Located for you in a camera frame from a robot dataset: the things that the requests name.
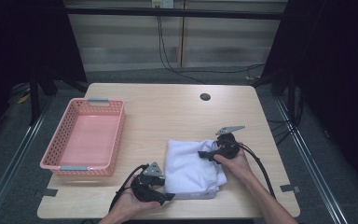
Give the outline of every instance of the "human arm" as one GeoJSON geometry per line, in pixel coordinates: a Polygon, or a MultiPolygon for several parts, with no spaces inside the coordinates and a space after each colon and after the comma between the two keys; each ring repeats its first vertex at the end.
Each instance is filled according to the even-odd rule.
{"type": "Polygon", "coordinates": [[[132,192],[131,182],[134,176],[130,179],[126,188],[121,196],[118,198],[115,206],[112,210],[104,217],[100,224],[120,224],[130,220],[136,214],[144,210],[160,207],[158,202],[143,203],[140,202],[132,192]]]}
{"type": "Polygon", "coordinates": [[[214,158],[223,163],[231,173],[246,186],[255,198],[268,224],[297,223],[287,210],[269,194],[257,177],[255,177],[243,150],[240,150],[237,156],[232,160],[226,159],[218,154],[214,155],[214,158]]]}

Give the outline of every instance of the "black round hole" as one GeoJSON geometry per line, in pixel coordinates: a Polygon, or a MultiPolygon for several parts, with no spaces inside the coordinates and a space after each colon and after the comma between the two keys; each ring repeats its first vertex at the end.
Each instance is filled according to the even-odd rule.
{"type": "Polygon", "coordinates": [[[209,100],[211,100],[211,95],[208,94],[208,93],[203,93],[203,94],[200,95],[200,98],[203,101],[209,101],[209,100]]]}

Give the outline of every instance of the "white towel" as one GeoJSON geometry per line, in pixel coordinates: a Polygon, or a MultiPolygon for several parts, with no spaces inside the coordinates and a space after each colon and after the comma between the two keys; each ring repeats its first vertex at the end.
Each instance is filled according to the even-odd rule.
{"type": "Polygon", "coordinates": [[[227,179],[222,165],[201,159],[198,151],[216,150],[213,140],[168,141],[165,159],[165,191],[175,199],[212,199],[227,179]]]}

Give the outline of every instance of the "white power outlet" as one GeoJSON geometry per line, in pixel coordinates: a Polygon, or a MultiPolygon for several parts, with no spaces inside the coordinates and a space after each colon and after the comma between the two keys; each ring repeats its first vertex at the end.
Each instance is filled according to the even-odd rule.
{"type": "Polygon", "coordinates": [[[162,0],[163,8],[173,8],[173,0],[162,0]]]}
{"type": "Polygon", "coordinates": [[[152,7],[162,7],[162,1],[161,0],[152,0],[152,7]]]}

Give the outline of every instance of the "dark gray floor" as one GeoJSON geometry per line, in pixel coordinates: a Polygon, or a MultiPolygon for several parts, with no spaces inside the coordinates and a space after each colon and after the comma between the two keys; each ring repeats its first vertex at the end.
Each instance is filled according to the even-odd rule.
{"type": "MultiPolygon", "coordinates": [[[[185,73],[207,84],[246,85],[247,74],[242,73],[185,73]]],[[[132,82],[132,83],[184,83],[200,84],[200,82],[180,77],[175,73],[164,69],[151,69],[144,71],[127,72],[96,72],[88,73],[89,82],[132,82]]],[[[268,120],[282,120],[275,99],[269,92],[269,86],[256,89],[260,102],[268,120]]],[[[48,142],[61,118],[63,110],[70,99],[82,97],[84,93],[69,90],[65,85],[60,85],[58,94],[52,99],[48,112],[31,144],[29,151],[21,165],[20,170],[14,175],[10,189],[0,206],[0,223],[80,223],[82,220],[42,220],[37,217],[36,211],[40,199],[34,197],[38,189],[44,189],[49,181],[51,173],[40,169],[39,162],[46,150],[48,142]]],[[[30,119],[30,102],[18,105],[16,102],[21,95],[14,95],[10,99],[10,108],[0,125],[0,177],[5,172],[7,165],[16,152],[23,136],[28,129],[30,119]]],[[[276,142],[284,137],[287,128],[280,123],[271,122],[270,128],[276,135],[276,142]]],[[[324,128],[317,118],[309,111],[307,105],[299,125],[306,143],[316,160],[324,178],[337,198],[345,217],[349,223],[358,223],[358,175],[345,162],[339,152],[339,147],[334,140],[324,136],[324,128]]],[[[303,223],[334,223],[325,207],[320,192],[303,162],[291,135],[288,135],[279,145],[283,164],[292,184],[301,188],[296,197],[300,205],[301,214],[297,218],[303,223]]],[[[243,223],[242,220],[216,221],[218,223],[243,223]]]]}

